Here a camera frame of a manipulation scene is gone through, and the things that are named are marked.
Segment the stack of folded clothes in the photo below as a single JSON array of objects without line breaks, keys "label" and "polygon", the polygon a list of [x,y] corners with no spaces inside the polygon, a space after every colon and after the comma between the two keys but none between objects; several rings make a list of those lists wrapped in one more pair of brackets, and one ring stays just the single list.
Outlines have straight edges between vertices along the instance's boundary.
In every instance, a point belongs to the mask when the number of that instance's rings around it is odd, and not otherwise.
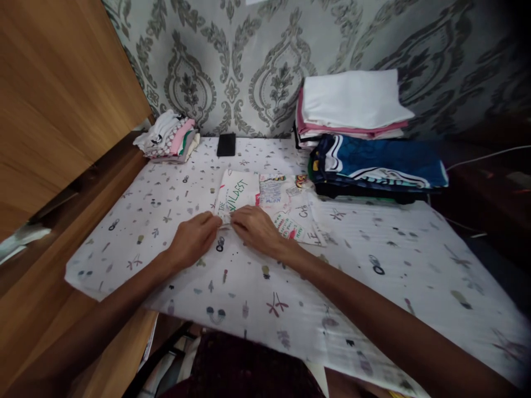
[{"label": "stack of folded clothes", "polygon": [[405,204],[448,186],[439,157],[416,141],[324,134],[310,154],[308,172],[317,193],[332,198],[383,197]]},{"label": "stack of folded clothes", "polygon": [[199,145],[200,135],[194,126],[195,120],[170,109],[160,115],[149,131],[137,137],[133,144],[153,161],[186,163]]},{"label": "stack of folded clothes", "polygon": [[398,100],[398,71],[349,71],[307,77],[295,115],[298,149],[314,149],[323,134],[365,140],[399,138],[415,115]]}]

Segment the white cable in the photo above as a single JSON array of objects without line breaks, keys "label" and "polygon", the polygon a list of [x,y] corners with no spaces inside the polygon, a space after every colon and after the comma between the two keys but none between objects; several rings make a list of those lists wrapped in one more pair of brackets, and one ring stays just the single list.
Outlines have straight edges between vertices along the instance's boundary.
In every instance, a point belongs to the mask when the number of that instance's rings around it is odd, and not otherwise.
[{"label": "white cable", "polygon": [[449,171],[449,170],[453,169],[454,167],[460,166],[460,165],[465,164],[465,163],[472,163],[473,161],[476,161],[476,160],[487,159],[487,158],[490,158],[491,156],[499,155],[499,154],[502,154],[502,153],[505,153],[505,152],[509,152],[509,151],[512,151],[512,150],[515,150],[515,149],[524,149],[524,148],[531,148],[531,145],[515,146],[514,148],[505,149],[505,150],[502,150],[502,151],[499,151],[499,152],[495,152],[495,153],[490,154],[490,155],[482,156],[480,158],[475,158],[475,159],[471,159],[471,160],[465,160],[463,162],[456,163],[455,165],[451,165],[449,168],[446,169],[446,171]]},{"label": "white cable", "polygon": [[457,221],[449,219],[448,217],[444,217],[444,218],[446,219],[446,221],[450,221],[451,223],[456,224],[456,225],[460,226],[461,228],[468,229],[469,231],[479,232],[480,234],[485,234],[485,235],[487,234],[486,232],[480,231],[479,229],[467,227],[466,225],[458,223]]}]

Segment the blue patterned cloth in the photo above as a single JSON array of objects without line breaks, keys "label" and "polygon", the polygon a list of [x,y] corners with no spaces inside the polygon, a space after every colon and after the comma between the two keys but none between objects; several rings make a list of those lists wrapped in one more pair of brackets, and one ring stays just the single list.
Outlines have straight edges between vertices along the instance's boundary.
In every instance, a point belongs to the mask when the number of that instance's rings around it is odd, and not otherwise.
[{"label": "blue patterned cloth", "polygon": [[[430,192],[448,184],[442,162],[430,148],[417,142],[366,141],[324,134],[311,153],[309,166],[314,165],[315,183],[342,187]],[[375,170],[382,176],[375,175]]]}]

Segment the smartphone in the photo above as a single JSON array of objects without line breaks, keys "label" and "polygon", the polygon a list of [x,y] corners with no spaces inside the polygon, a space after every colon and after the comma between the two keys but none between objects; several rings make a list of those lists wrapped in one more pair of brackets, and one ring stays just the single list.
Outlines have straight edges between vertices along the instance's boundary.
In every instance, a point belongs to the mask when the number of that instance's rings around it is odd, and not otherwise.
[{"label": "smartphone", "polygon": [[236,133],[221,134],[217,144],[217,156],[236,155]]}]

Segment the blue fabric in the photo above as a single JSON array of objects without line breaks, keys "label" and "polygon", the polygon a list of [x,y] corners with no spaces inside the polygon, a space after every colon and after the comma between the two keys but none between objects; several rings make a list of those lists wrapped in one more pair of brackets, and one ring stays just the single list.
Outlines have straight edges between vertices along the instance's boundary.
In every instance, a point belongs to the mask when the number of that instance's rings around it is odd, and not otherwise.
[{"label": "blue fabric", "polygon": [[[328,171],[335,171],[343,176],[366,179],[363,175],[370,172],[367,170],[384,168],[413,177],[406,184],[393,180],[398,185],[414,185],[412,182],[416,177],[420,184],[421,181],[427,182],[427,187],[448,185],[439,157],[422,142],[370,141],[325,134],[321,143],[330,150],[327,164],[332,165],[332,169]],[[369,179],[369,182],[378,183],[375,179]]]},{"label": "blue fabric", "polygon": [[391,184],[387,183],[384,184],[382,182],[376,182],[371,180],[355,180],[353,178],[350,178],[348,176],[331,172],[331,171],[325,171],[325,161],[326,161],[326,154],[332,148],[334,145],[334,136],[330,134],[324,134],[322,136],[321,141],[319,142],[319,145],[312,151],[310,155],[310,164],[309,169],[311,170],[313,168],[314,161],[318,161],[319,167],[317,171],[310,172],[310,177],[312,181],[316,184],[319,183],[326,183],[326,184],[333,184],[340,187],[349,187],[349,186],[358,186],[362,188],[368,188],[368,189],[375,189],[375,190],[381,190],[381,191],[392,191],[392,192],[423,192],[423,193],[429,193],[433,192],[435,193],[436,189],[433,188],[418,188],[416,186],[411,186],[409,184],[396,184],[397,181],[392,181]]}]

